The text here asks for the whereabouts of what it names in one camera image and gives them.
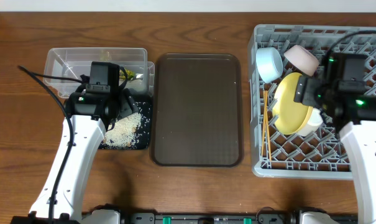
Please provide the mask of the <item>white green cup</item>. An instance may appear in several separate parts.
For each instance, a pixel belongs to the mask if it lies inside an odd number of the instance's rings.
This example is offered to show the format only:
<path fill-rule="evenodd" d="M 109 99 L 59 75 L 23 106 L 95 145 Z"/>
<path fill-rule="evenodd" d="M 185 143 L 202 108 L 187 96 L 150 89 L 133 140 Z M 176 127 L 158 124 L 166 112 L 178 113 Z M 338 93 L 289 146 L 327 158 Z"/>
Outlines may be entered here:
<path fill-rule="evenodd" d="M 312 132 L 315 132 L 323 124 L 323 119 L 320 115 L 320 110 L 313 108 L 311 116 L 308 122 L 300 129 L 297 134 L 300 136 L 307 136 Z"/>

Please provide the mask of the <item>yellow plate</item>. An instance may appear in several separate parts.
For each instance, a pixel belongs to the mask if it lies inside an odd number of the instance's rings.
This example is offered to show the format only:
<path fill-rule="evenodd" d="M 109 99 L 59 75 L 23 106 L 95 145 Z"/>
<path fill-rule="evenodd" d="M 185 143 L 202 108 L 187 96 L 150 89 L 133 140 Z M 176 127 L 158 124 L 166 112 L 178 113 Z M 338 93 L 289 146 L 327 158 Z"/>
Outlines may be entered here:
<path fill-rule="evenodd" d="M 313 107 L 294 102 L 298 80 L 303 75 L 297 72 L 288 74 L 278 84 L 272 108 L 272 115 L 277 116 L 275 127 L 284 135 L 297 133 L 308 122 Z"/>

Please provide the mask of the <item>light blue bowl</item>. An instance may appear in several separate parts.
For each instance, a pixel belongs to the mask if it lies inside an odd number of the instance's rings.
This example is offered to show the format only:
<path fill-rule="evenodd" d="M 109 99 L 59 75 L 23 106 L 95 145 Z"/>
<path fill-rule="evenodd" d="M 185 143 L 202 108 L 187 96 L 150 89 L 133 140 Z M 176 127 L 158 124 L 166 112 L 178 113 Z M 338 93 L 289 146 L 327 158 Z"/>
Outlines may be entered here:
<path fill-rule="evenodd" d="M 255 56 L 256 67 L 263 82 L 271 83 L 281 77 L 283 62 L 277 49 L 273 47 L 260 48 Z"/>

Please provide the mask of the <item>wooden chopstick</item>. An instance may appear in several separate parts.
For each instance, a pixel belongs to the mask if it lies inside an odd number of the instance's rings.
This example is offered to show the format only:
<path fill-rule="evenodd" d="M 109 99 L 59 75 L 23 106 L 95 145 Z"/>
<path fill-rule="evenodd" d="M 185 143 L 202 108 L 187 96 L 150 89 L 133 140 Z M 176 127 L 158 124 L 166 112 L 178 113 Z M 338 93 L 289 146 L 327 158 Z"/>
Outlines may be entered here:
<path fill-rule="evenodd" d="M 264 143 L 265 143 L 265 132 L 267 130 L 267 95 L 268 91 L 263 91 L 263 97 L 264 97 L 264 110 L 263 110 L 263 123 L 262 123 L 262 147 L 261 147 L 261 156 L 264 153 Z"/>
<path fill-rule="evenodd" d="M 272 161 L 272 152 L 270 146 L 270 131 L 269 131 L 269 121 L 268 121 L 268 91 L 264 91 L 264 126 L 267 138 L 267 150 L 269 161 Z"/>

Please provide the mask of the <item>green snack wrapper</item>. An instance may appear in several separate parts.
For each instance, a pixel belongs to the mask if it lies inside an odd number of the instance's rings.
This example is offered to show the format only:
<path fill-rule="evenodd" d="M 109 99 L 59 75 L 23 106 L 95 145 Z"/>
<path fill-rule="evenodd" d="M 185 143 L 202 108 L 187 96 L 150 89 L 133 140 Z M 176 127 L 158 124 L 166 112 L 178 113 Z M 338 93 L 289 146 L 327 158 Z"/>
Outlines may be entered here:
<path fill-rule="evenodd" d="M 126 69 L 120 69 L 120 75 L 119 75 L 119 78 L 121 80 L 133 80 L 134 77 L 135 77 L 135 72 L 133 72 L 132 70 L 126 70 Z"/>

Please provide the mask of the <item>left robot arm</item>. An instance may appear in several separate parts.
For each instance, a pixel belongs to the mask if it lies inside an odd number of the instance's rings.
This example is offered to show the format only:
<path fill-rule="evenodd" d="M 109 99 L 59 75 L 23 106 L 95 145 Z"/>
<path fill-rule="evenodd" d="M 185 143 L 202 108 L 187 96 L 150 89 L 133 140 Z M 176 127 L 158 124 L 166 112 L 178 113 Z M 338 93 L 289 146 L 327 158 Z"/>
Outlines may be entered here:
<path fill-rule="evenodd" d="M 137 111 L 130 91 L 109 85 L 80 85 L 62 106 L 60 145 L 45 185 L 28 215 L 12 223 L 124 223 L 124 214 L 105 204 L 83 215 L 83 196 L 98 147 L 110 124 Z"/>

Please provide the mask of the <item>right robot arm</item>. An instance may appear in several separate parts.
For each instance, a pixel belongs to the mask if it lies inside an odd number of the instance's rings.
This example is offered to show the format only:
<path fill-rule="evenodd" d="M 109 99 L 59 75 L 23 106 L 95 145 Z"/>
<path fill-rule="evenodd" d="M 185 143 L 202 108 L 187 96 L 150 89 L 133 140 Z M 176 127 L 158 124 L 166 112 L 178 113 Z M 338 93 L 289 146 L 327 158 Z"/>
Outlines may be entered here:
<path fill-rule="evenodd" d="M 326 113 L 351 164 L 358 222 L 376 223 L 376 96 L 366 93 L 366 56 L 328 53 L 321 78 L 304 76 L 294 101 Z"/>

